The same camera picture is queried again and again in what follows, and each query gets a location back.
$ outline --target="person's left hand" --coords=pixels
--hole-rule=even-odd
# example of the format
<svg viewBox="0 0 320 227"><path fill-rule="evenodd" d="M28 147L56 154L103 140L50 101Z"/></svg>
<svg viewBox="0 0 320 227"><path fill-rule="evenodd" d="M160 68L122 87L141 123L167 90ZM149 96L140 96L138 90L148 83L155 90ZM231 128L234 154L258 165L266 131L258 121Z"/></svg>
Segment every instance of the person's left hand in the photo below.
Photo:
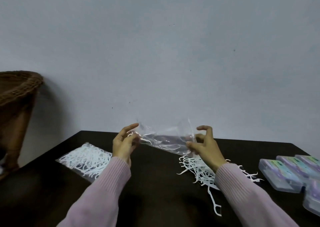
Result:
<svg viewBox="0 0 320 227"><path fill-rule="evenodd" d="M124 127L119 134L113 139L112 157L116 156L124 160L131 167L130 155L139 143L138 134L130 134L130 130L138 127L138 123Z"/></svg>

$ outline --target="ribbed cuff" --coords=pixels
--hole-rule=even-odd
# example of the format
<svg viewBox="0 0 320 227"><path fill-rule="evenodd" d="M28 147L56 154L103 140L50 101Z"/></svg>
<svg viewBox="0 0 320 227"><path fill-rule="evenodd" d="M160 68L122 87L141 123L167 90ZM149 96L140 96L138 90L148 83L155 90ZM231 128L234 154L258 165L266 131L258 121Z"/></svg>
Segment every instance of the ribbed cuff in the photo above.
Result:
<svg viewBox="0 0 320 227"><path fill-rule="evenodd" d="M227 197L230 204L240 204L248 200L252 190L251 180L239 169L238 165L226 163L216 172L214 183Z"/></svg>
<svg viewBox="0 0 320 227"><path fill-rule="evenodd" d="M118 157L112 157L94 184L119 197L130 177L131 171L128 164Z"/></svg>

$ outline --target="rattan basket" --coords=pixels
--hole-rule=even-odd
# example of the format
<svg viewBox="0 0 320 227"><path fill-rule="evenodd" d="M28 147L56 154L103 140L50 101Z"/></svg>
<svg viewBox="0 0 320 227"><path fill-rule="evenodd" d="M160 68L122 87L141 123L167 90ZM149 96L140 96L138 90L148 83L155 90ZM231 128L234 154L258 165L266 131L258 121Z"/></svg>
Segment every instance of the rattan basket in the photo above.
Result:
<svg viewBox="0 0 320 227"><path fill-rule="evenodd" d="M19 168L18 157L42 82L42 76L31 71L0 72L0 148L6 151L0 179Z"/></svg>

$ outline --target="woven rim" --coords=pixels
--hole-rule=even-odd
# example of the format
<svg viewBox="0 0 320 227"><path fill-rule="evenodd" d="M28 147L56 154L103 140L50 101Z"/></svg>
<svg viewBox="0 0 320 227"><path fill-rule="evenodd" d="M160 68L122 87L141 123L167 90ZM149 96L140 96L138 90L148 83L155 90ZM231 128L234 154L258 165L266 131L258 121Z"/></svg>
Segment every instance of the woven rim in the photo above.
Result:
<svg viewBox="0 0 320 227"><path fill-rule="evenodd" d="M0 94L0 106L12 102L19 97L25 96L38 88L43 82L43 77L32 71L0 72L0 80L2 77L16 77L21 80L21 84Z"/></svg>

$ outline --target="pink sleeve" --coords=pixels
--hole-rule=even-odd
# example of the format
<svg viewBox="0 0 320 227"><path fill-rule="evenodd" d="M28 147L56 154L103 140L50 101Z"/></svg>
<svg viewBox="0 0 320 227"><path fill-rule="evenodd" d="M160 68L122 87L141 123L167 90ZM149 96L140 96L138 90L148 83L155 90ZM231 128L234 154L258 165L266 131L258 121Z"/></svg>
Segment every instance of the pink sleeve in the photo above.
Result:
<svg viewBox="0 0 320 227"><path fill-rule="evenodd" d="M118 199L130 176L128 164L112 157L99 178L71 206L58 227L116 226Z"/></svg>
<svg viewBox="0 0 320 227"><path fill-rule="evenodd" d="M222 165L215 184L223 192L244 227L297 227L262 188L251 182L236 164Z"/></svg>

